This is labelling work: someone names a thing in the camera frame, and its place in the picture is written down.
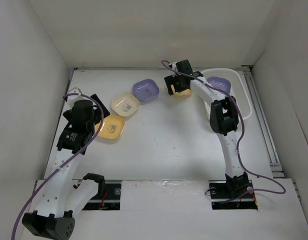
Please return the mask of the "cream panda plate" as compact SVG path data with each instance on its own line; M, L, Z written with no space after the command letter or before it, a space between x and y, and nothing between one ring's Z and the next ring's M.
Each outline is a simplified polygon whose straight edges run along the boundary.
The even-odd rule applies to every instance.
M131 93L122 93L111 102L111 108L121 117L129 117L140 107L140 101Z

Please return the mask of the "purple panda plate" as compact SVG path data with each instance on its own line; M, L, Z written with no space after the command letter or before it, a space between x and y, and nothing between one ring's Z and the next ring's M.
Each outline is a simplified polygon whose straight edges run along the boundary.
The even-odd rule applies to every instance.
M229 80L217 77L217 76L211 76L206 79L210 86L212 86L215 89L222 90L229 94L231 92L231 83Z
M160 88L152 79L144 79L136 82L132 86L134 96L141 102L146 102L156 98L160 93Z

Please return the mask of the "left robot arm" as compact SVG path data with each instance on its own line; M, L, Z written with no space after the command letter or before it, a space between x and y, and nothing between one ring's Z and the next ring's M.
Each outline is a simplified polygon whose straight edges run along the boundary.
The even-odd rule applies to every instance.
M32 235L49 240L68 240L79 212L106 192L103 175L87 173L79 185L73 185L72 179L110 112L96 94L72 92L63 98L69 106L63 113L67 124L57 141L51 174L34 191L43 193L33 211L21 213L22 224Z

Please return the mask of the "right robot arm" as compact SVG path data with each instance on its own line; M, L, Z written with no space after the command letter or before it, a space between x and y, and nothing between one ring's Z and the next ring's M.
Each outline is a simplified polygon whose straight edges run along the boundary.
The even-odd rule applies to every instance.
M244 121L236 99L229 91L206 80L201 72L193 71L188 60L161 63L173 73L164 79L169 95L191 90L210 106L209 124L221 143L225 160L225 196L217 197L218 203L231 203L250 194L253 188L239 152L241 137L237 130Z

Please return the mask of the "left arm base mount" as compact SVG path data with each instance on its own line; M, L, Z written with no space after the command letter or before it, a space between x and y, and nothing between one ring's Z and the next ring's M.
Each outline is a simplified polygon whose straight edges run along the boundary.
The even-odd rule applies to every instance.
M121 205L122 182L106 181L102 195L92 197L83 211L118 211Z

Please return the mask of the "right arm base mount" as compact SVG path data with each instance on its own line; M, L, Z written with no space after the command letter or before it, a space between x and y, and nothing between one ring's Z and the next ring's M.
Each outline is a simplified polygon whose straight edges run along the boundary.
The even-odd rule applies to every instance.
M212 210L258 210L254 192L245 187L232 195L226 182L209 181L205 195L210 197Z

